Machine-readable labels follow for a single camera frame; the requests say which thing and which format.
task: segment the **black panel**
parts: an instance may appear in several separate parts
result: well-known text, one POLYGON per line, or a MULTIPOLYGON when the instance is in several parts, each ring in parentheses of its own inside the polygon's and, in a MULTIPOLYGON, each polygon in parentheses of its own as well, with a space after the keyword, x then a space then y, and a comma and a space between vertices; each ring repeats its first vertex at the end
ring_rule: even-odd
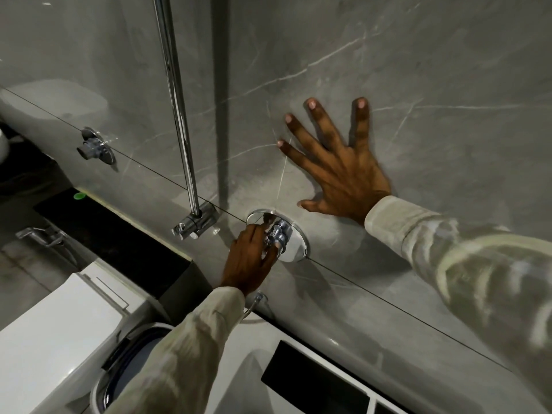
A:
POLYGON ((65 190, 35 210, 154 298, 160 298, 190 265, 93 199, 75 199, 77 193, 65 190))
POLYGON ((387 408, 384 405, 377 404, 374 414, 395 414, 395 411, 391 411, 389 408, 387 408))
POLYGON ((280 341, 261 381, 305 414, 366 414, 361 390, 280 341))

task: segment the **marble wall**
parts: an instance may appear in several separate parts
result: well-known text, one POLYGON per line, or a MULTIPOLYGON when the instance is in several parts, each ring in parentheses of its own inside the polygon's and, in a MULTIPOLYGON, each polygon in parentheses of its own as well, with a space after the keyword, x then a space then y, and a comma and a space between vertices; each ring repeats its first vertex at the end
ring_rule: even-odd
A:
POLYGON ((550 0, 172 0, 198 191, 189 213, 151 0, 2 0, 0 116, 73 184, 190 255, 217 285, 256 208, 295 220, 310 259, 278 263, 262 310, 419 412, 543 412, 497 356, 362 227, 295 206, 319 188, 275 146, 317 97, 348 137, 371 102, 371 144, 406 200, 552 239, 550 0), (117 165, 87 162, 79 129, 117 165))

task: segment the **floor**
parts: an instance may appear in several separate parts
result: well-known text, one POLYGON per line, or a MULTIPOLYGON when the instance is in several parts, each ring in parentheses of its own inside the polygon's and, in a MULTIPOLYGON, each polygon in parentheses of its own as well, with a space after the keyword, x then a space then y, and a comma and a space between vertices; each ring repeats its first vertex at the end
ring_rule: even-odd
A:
MULTIPOLYGON (((16 232, 25 227, 45 227, 45 221, 32 207, 69 187, 57 167, 48 177, 50 182, 32 194, 0 197, 0 329, 48 296, 75 271, 55 251, 29 238, 16 238, 16 232)), ((85 413, 89 413, 88 395, 52 414, 85 413)))

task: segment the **toilet bowl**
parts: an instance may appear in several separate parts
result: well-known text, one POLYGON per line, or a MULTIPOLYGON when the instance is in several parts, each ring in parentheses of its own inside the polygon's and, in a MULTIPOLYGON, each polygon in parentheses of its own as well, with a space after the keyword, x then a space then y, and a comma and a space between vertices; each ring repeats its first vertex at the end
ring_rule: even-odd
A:
POLYGON ((92 388, 97 395, 121 380, 128 344, 148 331, 155 338, 170 331, 167 324, 144 327, 159 318, 148 297, 103 261, 73 273, 0 331, 1 412, 47 414, 92 388))

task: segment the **hand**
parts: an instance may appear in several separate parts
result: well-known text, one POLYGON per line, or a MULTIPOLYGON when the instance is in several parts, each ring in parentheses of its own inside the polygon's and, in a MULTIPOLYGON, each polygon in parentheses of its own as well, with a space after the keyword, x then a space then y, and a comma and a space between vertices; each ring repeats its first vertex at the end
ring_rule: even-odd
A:
POLYGON ((320 201, 302 200, 297 206, 309 212, 347 217, 364 225, 370 209, 379 200, 391 195, 389 180, 377 165, 368 146, 368 101, 361 97, 353 102, 356 128, 352 148, 343 143, 339 131, 316 99, 310 98, 306 104, 329 150, 296 117, 291 114, 285 116, 289 130, 318 162, 313 163, 284 140, 278 141, 279 148, 322 187, 320 201))
POLYGON ((221 286, 233 286, 247 296, 263 283, 278 255, 278 249, 272 246, 262 258, 265 229, 265 225, 248 225, 232 242, 221 286))

